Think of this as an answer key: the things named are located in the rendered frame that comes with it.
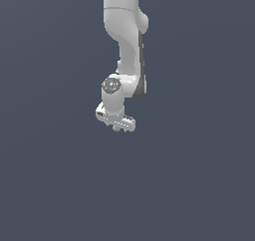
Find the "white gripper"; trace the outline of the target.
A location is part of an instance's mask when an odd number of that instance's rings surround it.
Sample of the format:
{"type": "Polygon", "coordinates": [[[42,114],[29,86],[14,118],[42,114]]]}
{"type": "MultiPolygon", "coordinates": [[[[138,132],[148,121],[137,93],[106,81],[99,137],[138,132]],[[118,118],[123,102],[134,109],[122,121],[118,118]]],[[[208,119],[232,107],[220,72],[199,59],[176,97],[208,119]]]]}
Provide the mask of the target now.
{"type": "Polygon", "coordinates": [[[113,131],[134,131],[135,119],[124,114],[111,116],[107,113],[104,103],[100,103],[96,108],[96,118],[102,121],[106,126],[112,126],[113,131]]]}

